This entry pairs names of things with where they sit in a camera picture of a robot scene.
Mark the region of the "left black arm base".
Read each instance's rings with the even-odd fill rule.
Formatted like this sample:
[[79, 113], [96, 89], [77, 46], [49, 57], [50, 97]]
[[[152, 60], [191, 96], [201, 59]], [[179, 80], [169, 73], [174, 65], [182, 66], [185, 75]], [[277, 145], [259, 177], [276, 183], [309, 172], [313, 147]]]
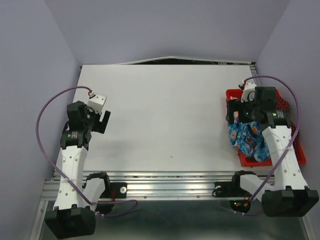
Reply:
[[126, 199], [128, 184], [126, 182], [111, 182], [105, 186], [101, 199]]

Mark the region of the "blue floral skirt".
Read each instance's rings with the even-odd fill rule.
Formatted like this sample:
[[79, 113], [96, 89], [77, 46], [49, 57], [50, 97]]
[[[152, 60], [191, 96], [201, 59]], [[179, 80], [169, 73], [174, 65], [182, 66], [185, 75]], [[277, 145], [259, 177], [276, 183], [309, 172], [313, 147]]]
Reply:
[[234, 112], [233, 116], [233, 124], [227, 125], [231, 146], [246, 158], [254, 159], [256, 162], [262, 163], [269, 160], [270, 151], [260, 125], [255, 121], [240, 122], [238, 112]]

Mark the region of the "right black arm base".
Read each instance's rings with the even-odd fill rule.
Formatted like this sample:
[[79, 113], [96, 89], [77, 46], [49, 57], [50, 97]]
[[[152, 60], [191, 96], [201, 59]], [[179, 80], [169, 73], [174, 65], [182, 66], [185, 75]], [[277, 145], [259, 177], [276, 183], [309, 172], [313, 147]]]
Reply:
[[231, 181], [216, 181], [212, 195], [217, 198], [244, 198], [251, 194], [240, 188], [239, 184], [234, 184]]

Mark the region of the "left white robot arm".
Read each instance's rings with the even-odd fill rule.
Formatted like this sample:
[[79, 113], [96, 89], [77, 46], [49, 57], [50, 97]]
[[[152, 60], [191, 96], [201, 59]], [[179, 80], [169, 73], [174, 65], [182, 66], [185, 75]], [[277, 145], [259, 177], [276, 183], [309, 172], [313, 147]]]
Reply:
[[83, 172], [92, 133], [103, 134], [110, 117], [103, 111], [106, 98], [77, 101], [67, 105], [68, 121], [60, 138], [61, 178], [53, 210], [45, 223], [59, 240], [92, 235], [96, 229], [95, 210], [100, 197], [111, 193], [106, 172], [95, 173], [84, 182]]

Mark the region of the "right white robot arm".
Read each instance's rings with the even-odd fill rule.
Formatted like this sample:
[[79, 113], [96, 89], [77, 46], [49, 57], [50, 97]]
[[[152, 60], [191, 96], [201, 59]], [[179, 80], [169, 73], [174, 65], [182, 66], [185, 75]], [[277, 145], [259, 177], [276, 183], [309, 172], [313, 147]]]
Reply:
[[303, 217], [319, 201], [309, 188], [293, 147], [297, 133], [286, 109], [277, 107], [275, 87], [244, 89], [240, 98], [227, 99], [226, 120], [230, 139], [238, 152], [256, 161], [271, 160], [272, 170], [262, 180], [252, 171], [237, 171], [231, 192], [250, 198], [236, 211], [246, 214], [253, 200], [261, 202], [268, 217]]

